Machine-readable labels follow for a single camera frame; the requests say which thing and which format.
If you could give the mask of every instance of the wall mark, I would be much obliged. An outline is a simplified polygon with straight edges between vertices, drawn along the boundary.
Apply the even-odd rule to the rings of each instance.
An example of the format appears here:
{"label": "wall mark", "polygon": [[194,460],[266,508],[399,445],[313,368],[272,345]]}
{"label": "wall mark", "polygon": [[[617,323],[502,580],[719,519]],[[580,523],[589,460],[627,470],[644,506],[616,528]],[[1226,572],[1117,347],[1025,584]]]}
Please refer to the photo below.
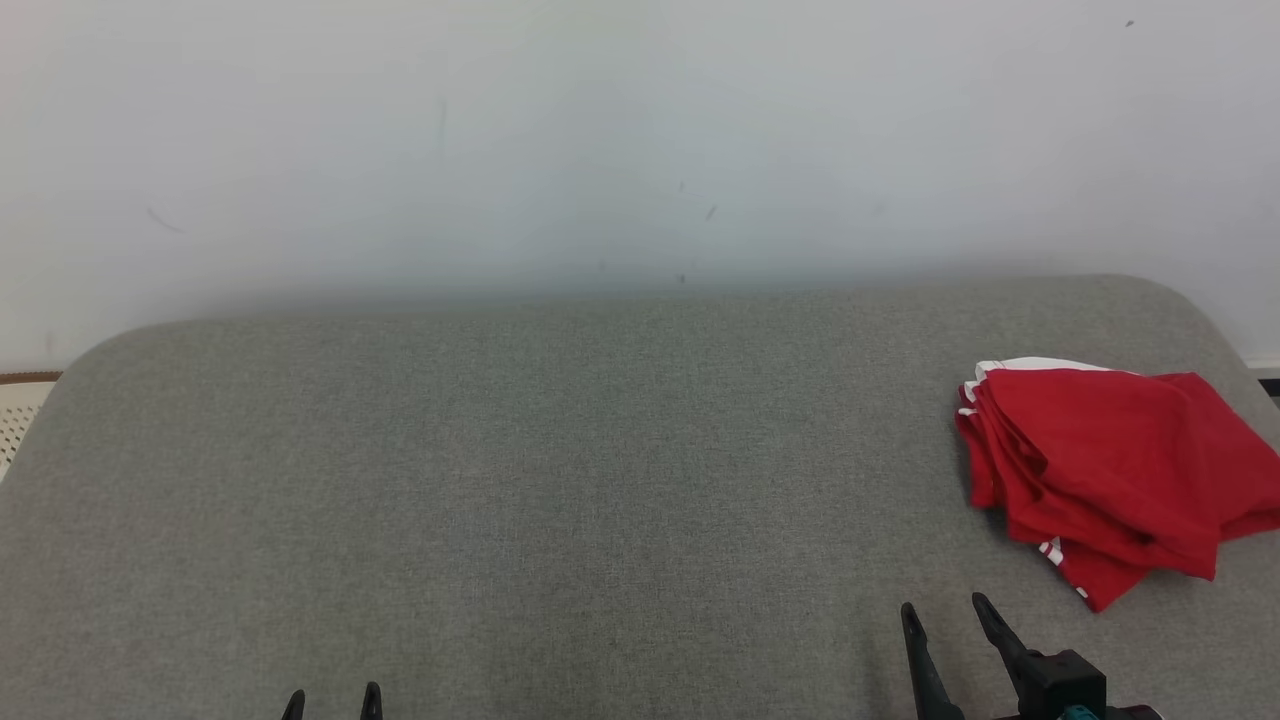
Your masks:
{"label": "wall mark", "polygon": [[444,128],[449,124],[449,101],[444,97],[439,99],[440,102],[440,126],[435,128],[435,150],[440,155],[444,155]]}
{"label": "wall mark", "polygon": [[696,192],[689,192],[685,190],[685,181],[680,181],[680,190],[676,191],[680,195],[687,195],[690,197],[707,197],[705,195],[698,195]]}
{"label": "wall mark", "polygon": [[184,229],[182,229],[182,228],[179,228],[177,225],[170,225],[169,223],[164,222],[164,219],[160,218],[160,215],[156,215],[156,211],[152,210],[151,208],[147,208],[147,217],[151,218],[152,220],[155,220],[157,225],[163,227],[164,229],[166,229],[169,232],[175,232],[178,234],[182,234],[182,233],[187,232],[187,231],[184,231]]}

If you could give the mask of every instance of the red cloth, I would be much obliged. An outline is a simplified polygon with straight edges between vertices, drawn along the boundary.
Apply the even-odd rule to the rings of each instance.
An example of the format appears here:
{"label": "red cloth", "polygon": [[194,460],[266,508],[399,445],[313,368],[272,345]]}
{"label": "red cloth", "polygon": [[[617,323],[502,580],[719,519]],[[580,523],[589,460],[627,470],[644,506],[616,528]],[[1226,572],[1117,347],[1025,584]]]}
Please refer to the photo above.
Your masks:
{"label": "red cloth", "polygon": [[1280,528],[1280,456],[1199,375],[996,369],[973,392],[973,505],[1096,612],[1153,568],[1212,580],[1220,542]]}

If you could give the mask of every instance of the fabric texture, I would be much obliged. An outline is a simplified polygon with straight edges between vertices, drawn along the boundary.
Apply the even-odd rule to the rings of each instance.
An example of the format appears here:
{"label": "fabric texture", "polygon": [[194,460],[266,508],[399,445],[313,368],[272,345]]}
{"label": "fabric texture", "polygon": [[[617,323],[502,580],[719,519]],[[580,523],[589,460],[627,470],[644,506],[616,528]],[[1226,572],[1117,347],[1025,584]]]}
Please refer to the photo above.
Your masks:
{"label": "fabric texture", "polygon": [[549,302],[148,328],[77,361],[0,483],[0,705],[33,717],[1015,711],[969,593],[1115,705],[1274,717],[1276,533],[1093,615],[968,506],[978,357],[1194,372],[1280,413],[1148,282]]}
{"label": "fabric texture", "polygon": [[1280,528],[1280,456],[1208,383],[1098,370],[979,363],[956,413],[970,502],[1006,509],[1094,611],[1152,569],[1212,580],[1221,541]]}

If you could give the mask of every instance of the gray cushion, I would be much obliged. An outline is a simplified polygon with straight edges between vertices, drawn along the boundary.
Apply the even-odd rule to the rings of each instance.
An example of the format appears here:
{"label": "gray cushion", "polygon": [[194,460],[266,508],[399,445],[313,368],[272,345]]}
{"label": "gray cushion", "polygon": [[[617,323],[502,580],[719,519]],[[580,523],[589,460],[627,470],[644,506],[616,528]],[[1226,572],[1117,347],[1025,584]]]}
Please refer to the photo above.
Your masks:
{"label": "gray cushion", "polygon": [[1275,717],[1280,534],[1092,615],[965,502],[980,359],[1194,370],[1121,277],[200,322],[79,360],[0,484],[0,707],[31,717],[914,716],[915,603],[969,717],[1014,712],[969,593],[1115,703]]}

